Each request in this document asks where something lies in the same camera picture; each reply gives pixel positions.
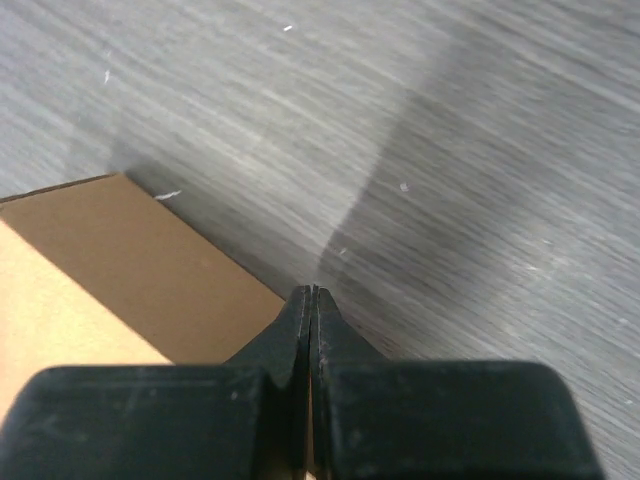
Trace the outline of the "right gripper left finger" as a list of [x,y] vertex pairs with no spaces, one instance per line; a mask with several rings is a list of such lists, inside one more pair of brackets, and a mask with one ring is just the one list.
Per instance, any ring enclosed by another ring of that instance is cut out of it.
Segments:
[[1,427],[5,479],[301,479],[311,290],[218,365],[58,366]]

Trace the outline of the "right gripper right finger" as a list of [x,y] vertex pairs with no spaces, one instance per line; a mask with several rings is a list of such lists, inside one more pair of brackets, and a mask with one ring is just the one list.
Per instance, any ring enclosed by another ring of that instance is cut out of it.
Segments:
[[518,360],[389,360],[311,291],[309,367],[320,479],[599,479],[574,398]]

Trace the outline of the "brown cardboard box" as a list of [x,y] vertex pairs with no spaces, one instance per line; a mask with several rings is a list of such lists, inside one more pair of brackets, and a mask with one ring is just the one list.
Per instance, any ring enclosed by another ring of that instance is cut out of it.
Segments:
[[217,364],[282,299],[126,176],[1,202],[1,403],[59,365]]

